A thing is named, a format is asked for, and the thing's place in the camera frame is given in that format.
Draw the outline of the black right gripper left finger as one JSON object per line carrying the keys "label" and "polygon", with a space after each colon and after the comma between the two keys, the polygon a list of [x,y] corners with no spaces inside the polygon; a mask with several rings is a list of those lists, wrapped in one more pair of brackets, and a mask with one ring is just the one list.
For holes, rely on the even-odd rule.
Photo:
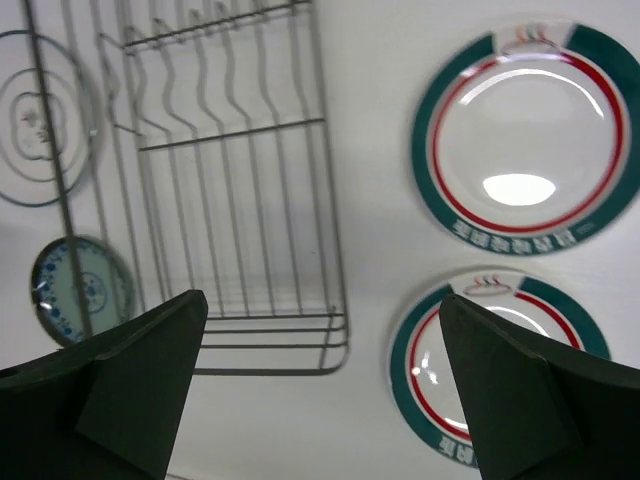
{"label": "black right gripper left finger", "polygon": [[204,293],[187,290],[2,370],[2,478],[164,478],[207,315]]}

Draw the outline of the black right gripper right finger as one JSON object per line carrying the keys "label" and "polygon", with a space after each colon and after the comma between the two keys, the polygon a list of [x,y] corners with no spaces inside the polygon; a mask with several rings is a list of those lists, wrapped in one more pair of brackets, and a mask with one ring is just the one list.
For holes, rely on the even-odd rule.
{"label": "black right gripper right finger", "polygon": [[439,317],[482,478],[638,478],[638,370],[459,295]]}

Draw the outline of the green red rimmed plate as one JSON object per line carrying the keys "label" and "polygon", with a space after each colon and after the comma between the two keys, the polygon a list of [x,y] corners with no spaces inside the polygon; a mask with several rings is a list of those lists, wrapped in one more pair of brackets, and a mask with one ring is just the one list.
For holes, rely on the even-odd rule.
{"label": "green red rimmed plate", "polygon": [[440,304],[460,295],[516,325],[609,359],[592,316],[572,296],[511,268],[458,269],[430,280],[399,311],[388,353],[394,403],[411,430],[433,451],[472,469],[477,459],[440,326]]}
{"label": "green red rimmed plate", "polygon": [[493,29],[432,78],[411,167],[434,218],[509,256],[573,248],[639,192],[639,59],[571,21]]}

